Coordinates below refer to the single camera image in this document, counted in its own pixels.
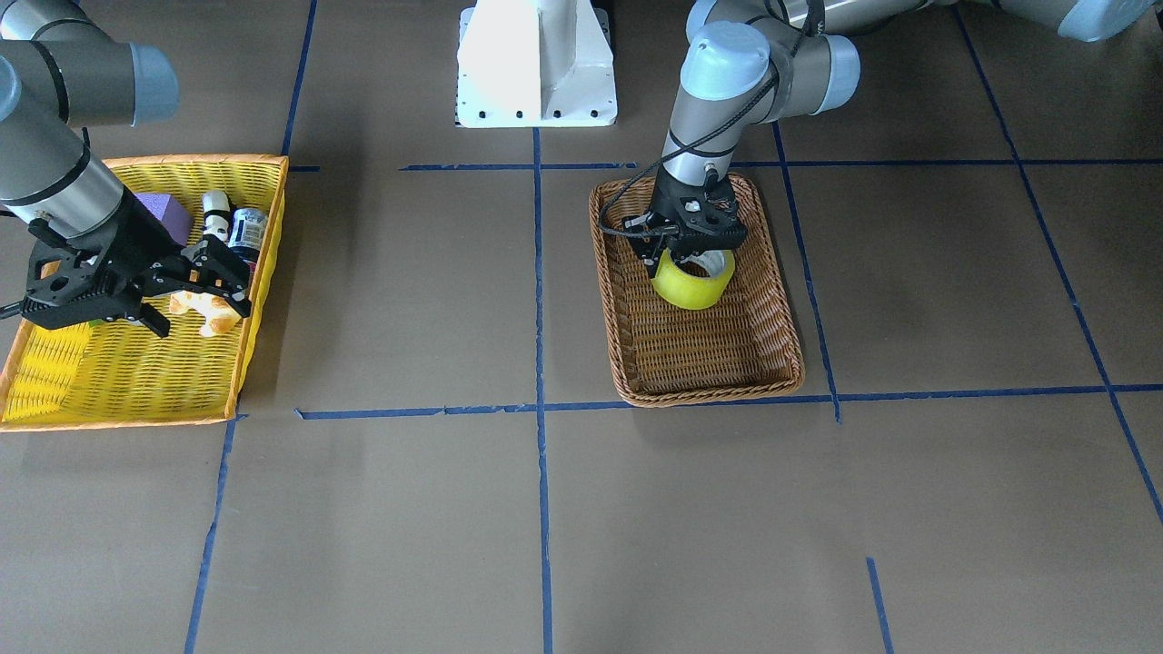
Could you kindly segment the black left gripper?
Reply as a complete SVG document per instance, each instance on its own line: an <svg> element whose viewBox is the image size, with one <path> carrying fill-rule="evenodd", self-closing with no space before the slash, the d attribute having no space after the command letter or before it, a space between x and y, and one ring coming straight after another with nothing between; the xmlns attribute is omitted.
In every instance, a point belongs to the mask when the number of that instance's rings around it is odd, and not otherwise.
<svg viewBox="0 0 1163 654"><path fill-rule="evenodd" d="M642 260L649 266L657 266L665 250L678 264L709 250L736 250L748 236L732 182L714 168L695 185L678 182L661 169L645 219L643 232L663 233L642 240Z"/></svg>

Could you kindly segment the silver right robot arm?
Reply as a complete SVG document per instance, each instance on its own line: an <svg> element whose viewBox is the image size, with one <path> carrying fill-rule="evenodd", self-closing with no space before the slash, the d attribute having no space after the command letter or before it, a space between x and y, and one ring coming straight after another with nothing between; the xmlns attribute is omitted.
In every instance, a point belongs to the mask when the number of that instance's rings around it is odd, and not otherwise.
<svg viewBox="0 0 1163 654"><path fill-rule="evenodd" d="M113 40L72 1L3 2L3 208L37 240L24 298L3 308L45 330L74 324L169 320L150 299L199 292L249 317L250 272L224 242L183 247L91 152L90 125L174 116L180 90L165 54Z"/></svg>

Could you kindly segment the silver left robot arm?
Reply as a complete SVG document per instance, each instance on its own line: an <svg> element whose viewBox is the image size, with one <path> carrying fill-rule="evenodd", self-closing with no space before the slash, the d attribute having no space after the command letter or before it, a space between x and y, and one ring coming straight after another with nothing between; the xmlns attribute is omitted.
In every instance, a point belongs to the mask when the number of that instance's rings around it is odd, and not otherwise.
<svg viewBox="0 0 1163 654"><path fill-rule="evenodd" d="M856 33L926 1L698 1L652 198L621 234L649 270L739 249L727 175L748 125L836 109L859 87Z"/></svg>

